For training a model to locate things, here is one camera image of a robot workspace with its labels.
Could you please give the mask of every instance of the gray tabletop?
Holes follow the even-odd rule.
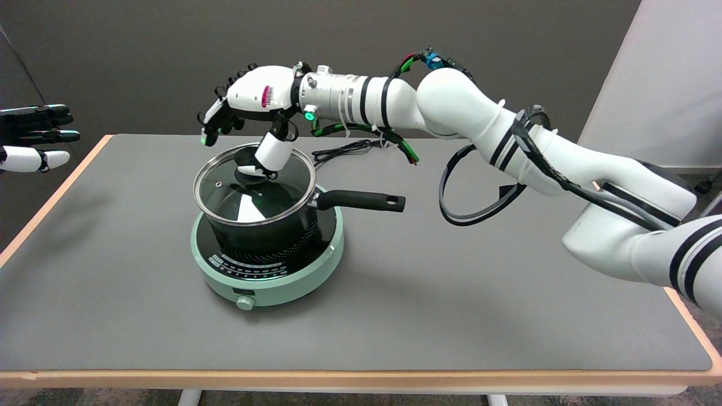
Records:
[[[239,311],[189,248],[193,178],[255,138],[119,135],[0,269],[0,370],[683,370],[711,361],[660,288],[577,263],[561,237],[583,203],[534,191],[480,225],[438,209],[464,141],[414,139],[339,157],[327,189],[401,194],[406,212],[343,209],[339,268],[311,295]],[[306,153],[347,139],[299,139]],[[510,179],[473,155],[448,187],[457,211]]]

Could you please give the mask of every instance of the lid rim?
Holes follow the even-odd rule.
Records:
[[[308,182],[308,187],[306,188],[303,196],[298,199],[291,207],[273,217],[269,217],[260,221],[254,221],[251,223],[243,223],[237,220],[229,220],[213,213],[205,205],[205,203],[203,203],[203,199],[201,199],[201,182],[205,179],[205,177],[210,173],[211,170],[213,170],[219,165],[228,162],[228,158],[232,159],[233,155],[235,155],[236,152],[245,148],[257,147],[260,144],[260,142],[250,142],[248,144],[238,145],[236,147],[221,152],[220,154],[211,158],[203,166],[201,166],[201,169],[196,174],[196,179],[193,181],[193,199],[196,201],[196,206],[201,209],[203,214],[210,217],[209,220],[217,221],[219,223],[231,225],[234,227],[256,227],[260,225],[275,223],[276,221],[286,218],[291,214],[297,212],[301,207],[304,207],[308,200],[313,196],[313,191],[316,190],[316,169],[314,168],[313,163],[311,162],[311,159],[308,157],[308,155],[304,154],[298,148],[293,148],[291,150],[291,155],[299,158],[299,160],[301,160],[301,162],[306,165],[310,178]]]

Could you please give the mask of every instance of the white wall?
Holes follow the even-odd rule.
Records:
[[[579,143],[662,166],[722,166],[722,1],[643,0]]]

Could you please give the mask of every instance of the blue connector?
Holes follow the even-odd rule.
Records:
[[[430,53],[426,57],[426,66],[431,70],[440,69],[444,67],[444,61],[441,57],[439,57],[439,55]]]

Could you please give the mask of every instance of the pot handle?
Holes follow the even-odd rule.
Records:
[[[406,197],[352,190],[325,191],[316,197],[318,210],[328,210],[336,206],[400,213],[406,207]]]

